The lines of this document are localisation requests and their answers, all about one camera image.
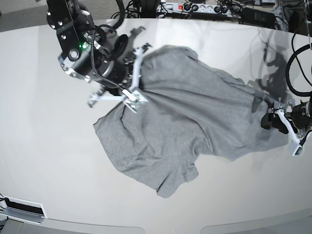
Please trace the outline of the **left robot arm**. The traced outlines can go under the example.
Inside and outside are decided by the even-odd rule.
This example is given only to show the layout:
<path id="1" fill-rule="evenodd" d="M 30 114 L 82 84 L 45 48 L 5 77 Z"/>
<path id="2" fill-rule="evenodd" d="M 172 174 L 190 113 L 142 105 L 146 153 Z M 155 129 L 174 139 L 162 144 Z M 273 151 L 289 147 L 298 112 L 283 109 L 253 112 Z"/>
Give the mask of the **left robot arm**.
<path id="1" fill-rule="evenodd" d="M 277 113 L 280 110 L 283 111 L 290 127 L 282 122 Z M 288 134 L 292 129 L 295 134 L 303 136 L 312 129 L 312 98 L 306 102 L 300 101 L 298 105 L 292 98 L 286 104 L 279 101 L 269 103 L 267 113 L 261 119 L 261 127 L 266 130 L 275 128 L 283 134 Z"/>

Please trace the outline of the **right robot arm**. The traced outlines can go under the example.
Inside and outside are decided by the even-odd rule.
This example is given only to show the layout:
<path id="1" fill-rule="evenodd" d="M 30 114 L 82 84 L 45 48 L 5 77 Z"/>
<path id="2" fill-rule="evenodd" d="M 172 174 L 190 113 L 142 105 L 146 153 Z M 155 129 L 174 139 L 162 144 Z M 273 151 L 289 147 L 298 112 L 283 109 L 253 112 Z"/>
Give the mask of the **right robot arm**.
<path id="1" fill-rule="evenodd" d="M 120 15 L 113 25 L 96 25 L 77 0 L 49 0 L 47 6 L 46 18 L 61 47 L 58 60 L 63 71 L 73 78 L 95 81 L 104 90 L 129 92 L 129 68 L 122 61 L 129 38 L 117 33 L 125 18 L 123 2 L 117 1 Z"/>

